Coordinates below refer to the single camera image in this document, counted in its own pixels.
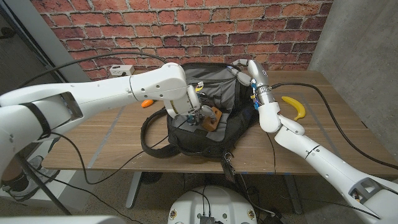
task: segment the banana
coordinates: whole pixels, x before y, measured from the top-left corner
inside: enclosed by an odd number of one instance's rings
[[[294,118],[295,121],[305,116],[305,108],[303,104],[288,96],[282,96],[282,100],[292,105],[297,110],[297,116]]]

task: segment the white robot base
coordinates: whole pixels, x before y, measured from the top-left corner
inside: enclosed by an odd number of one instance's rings
[[[223,223],[256,224],[256,214],[251,204],[240,194],[225,187],[210,185],[183,194],[170,209],[168,224]]]

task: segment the wooden block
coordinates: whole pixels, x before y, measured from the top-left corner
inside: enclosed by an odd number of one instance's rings
[[[211,118],[209,116],[207,116],[203,120],[203,123],[201,124],[202,127],[204,127],[207,131],[214,131],[217,128],[217,125],[218,125],[221,115],[222,115],[222,112],[219,109],[217,109],[215,107],[212,107],[211,109],[213,110],[213,113],[216,115],[216,120],[212,121]]]

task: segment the brick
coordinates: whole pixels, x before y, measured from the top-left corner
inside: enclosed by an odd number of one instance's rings
[[[292,43],[279,44],[278,52],[290,52],[292,50]]]
[[[188,47],[187,55],[200,55],[200,47]]]
[[[214,9],[211,15],[212,21],[225,21],[227,20],[228,9]]]
[[[71,2],[76,10],[79,10],[79,11],[91,10],[91,7],[88,4],[87,0],[71,0]]]
[[[258,36],[259,36],[258,33],[230,34],[228,43],[230,44],[254,43],[257,42]]]
[[[47,23],[47,25],[49,25],[49,27],[53,27],[54,26],[54,23],[51,21],[51,19],[49,18],[48,15],[42,15],[42,18]]]
[[[210,43],[210,37],[207,35],[181,37],[181,45],[196,46],[196,45],[208,45]]]
[[[224,57],[223,56],[210,56],[209,62],[223,63],[224,62]]]
[[[127,9],[126,0],[92,0],[97,11],[118,11]]]
[[[266,8],[266,17],[278,17],[282,7],[279,5],[271,5]]]
[[[331,3],[323,3],[319,10],[319,15],[327,16],[331,8]]]
[[[189,7],[200,7],[203,6],[203,0],[187,0]]]
[[[203,25],[203,33],[221,33],[221,32],[233,32],[235,25],[232,22],[214,22]]]
[[[263,13],[263,6],[232,8],[230,19],[255,19],[262,17]]]
[[[232,63],[237,59],[253,59],[251,55],[244,54],[244,55],[234,55],[234,56],[225,56],[224,61],[225,63]]]
[[[285,62],[296,62],[297,54],[287,54],[285,57]]]
[[[134,38],[131,40],[133,46],[138,47],[160,47],[163,46],[160,37],[145,37],[145,38]]]
[[[182,25],[162,25],[162,26],[152,26],[152,31],[154,35],[183,35]]]
[[[106,24],[104,15],[100,13],[74,13],[70,18],[74,25]]]
[[[116,38],[116,43],[119,47],[131,47],[131,42],[128,38]]]
[[[173,23],[174,22],[174,11],[161,11],[161,12],[159,12],[159,22],[162,22],[162,23]]]
[[[237,6],[239,0],[205,0],[205,6]]]
[[[102,37],[101,29],[99,27],[86,27],[85,31],[87,37]]]
[[[80,52],[70,52],[70,55],[73,57],[73,59],[77,60],[77,59],[95,56],[97,55],[97,52],[95,50],[85,50]]]
[[[125,65],[137,65],[137,60],[135,58],[123,58],[122,61]]]
[[[239,21],[236,23],[236,32],[244,32],[251,30],[251,21]]]
[[[268,63],[261,63],[261,66],[262,66],[265,70],[269,70],[269,64],[268,64]]]
[[[318,13],[319,4],[289,4],[282,10],[283,16],[313,16]]]
[[[53,29],[53,32],[59,39],[69,39],[85,36],[83,30],[77,27]]]
[[[201,56],[201,57],[184,57],[181,59],[181,63],[190,63],[190,62],[209,62],[209,58],[206,56]]]
[[[200,34],[200,25],[196,24],[189,24],[185,25],[185,34],[190,35],[190,34]]]
[[[313,52],[317,44],[296,43],[293,46],[292,52]]]
[[[99,55],[111,53],[111,51],[109,49],[97,49],[97,52]]]
[[[254,56],[254,59],[259,63],[264,63],[267,61],[268,55],[267,54],[257,54],[256,56]]]
[[[94,61],[92,61],[92,60],[86,61],[86,62],[80,62],[79,65],[80,65],[81,69],[83,69],[83,70],[90,70],[90,69],[97,68],[97,66],[94,64]]]
[[[275,40],[276,41],[303,41],[307,38],[307,31],[285,31],[277,32]]]
[[[73,11],[67,0],[32,0],[32,4],[40,13]]]
[[[213,45],[222,45],[226,44],[226,35],[225,34],[220,34],[220,35],[214,35],[211,38],[211,43]]]
[[[165,46],[179,46],[180,42],[178,41],[178,37],[165,37],[164,38]]]
[[[203,47],[201,50],[202,55],[227,55],[231,53],[230,46],[220,46],[220,47]]]
[[[184,0],[149,0],[153,9],[168,9],[172,7],[184,7]]]
[[[158,48],[157,54],[161,57],[169,57],[169,56],[184,56],[185,49],[182,47],[167,47],[167,48]]]
[[[52,20],[54,21],[56,26],[70,26],[72,22],[70,22],[67,15],[52,15]]]
[[[103,67],[108,65],[120,65],[122,64],[122,60],[120,58],[97,58],[95,59],[95,63],[99,67]]]
[[[257,2],[257,0],[241,0],[242,4],[254,4],[256,2]]]
[[[86,71],[86,74],[91,79],[108,77],[108,74],[106,73],[106,70],[104,68],[101,68],[99,70]]]
[[[285,54],[270,54],[268,56],[268,62],[283,62],[285,57]]]
[[[138,65],[152,65],[152,66],[161,66],[163,62],[157,60],[156,58],[137,58]]]
[[[134,30],[130,26],[103,26],[101,31],[105,37],[134,37]]]
[[[67,40],[67,45],[70,50],[81,50],[85,48],[81,40]]]
[[[286,21],[283,19],[254,21],[253,30],[279,30],[283,29],[285,24]]]
[[[270,42],[275,40],[275,32],[263,32],[259,41]]]
[[[155,12],[127,12],[123,17],[129,24],[151,24],[157,20]]]
[[[108,18],[108,22],[109,24],[123,24],[123,18],[122,15],[120,15],[120,13],[109,13],[106,15],[106,17]]]
[[[283,63],[279,63],[279,64],[271,64],[269,66],[269,70],[282,70],[284,67]]]
[[[93,47],[93,48],[114,47],[114,43],[113,43],[112,39],[84,40],[83,43],[87,47]]]
[[[233,45],[231,53],[232,54],[244,54],[244,49],[246,47],[244,45]]]
[[[298,62],[307,62],[310,63],[311,62],[311,58],[312,58],[312,53],[308,53],[308,54],[300,54],[300,56],[298,57]]]
[[[167,58],[167,62],[174,62],[177,64],[181,64],[181,60],[179,58]]]
[[[288,64],[284,66],[284,70],[287,71],[305,71],[308,68],[307,63],[301,63],[301,64]]]
[[[145,0],[130,0],[130,7],[133,10],[148,9],[148,2]]]
[[[276,52],[277,49],[278,49],[278,45],[277,44],[248,45],[248,53]]]
[[[321,31],[312,31],[308,35],[307,40],[310,40],[310,41],[318,40],[320,35],[321,35]]]
[[[179,22],[206,22],[210,20],[209,10],[180,10],[177,11]]]
[[[150,26],[136,26],[136,33],[138,37],[152,36],[152,31],[150,31]]]
[[[302,21],[302,19],[288,19],[286,29],[299,29]]]
[[[323,25],[325,25],[326,18],[325,17],[317,17],[317,18],[309,18],[304,23],[303,29],[322,29]]]
[[[66,49],[66,50],[68,50],[68,45],[64,42],[64,41],[60,41],[61,42],[61,44],[63,45],[63,47]]]
[[[156,55],[155,49],[142,49],[142,52]]]

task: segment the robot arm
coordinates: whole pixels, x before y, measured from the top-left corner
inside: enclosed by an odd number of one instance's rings
[[[388,223],[396,220],[398,184],[365,174],[347,164],[338,156],[304,135],[304,128],[291,119],[278,114],[279,106],[273,99],[265,70],[253,60],[238,60],[248,66],[256,79],[261,128],[273,133],[279,130],[275,141],[305,159],[340,195],[356,208],[377,217],[355,210],[365,223]]]
[[[57,138],[105,110],[137,101],[164,100],[169,114],[193,114],[201,108],[183,68],[166,63],[156,70],[89,83],[56,83],[21,88],[0,96],[0,175],[31,142]]]

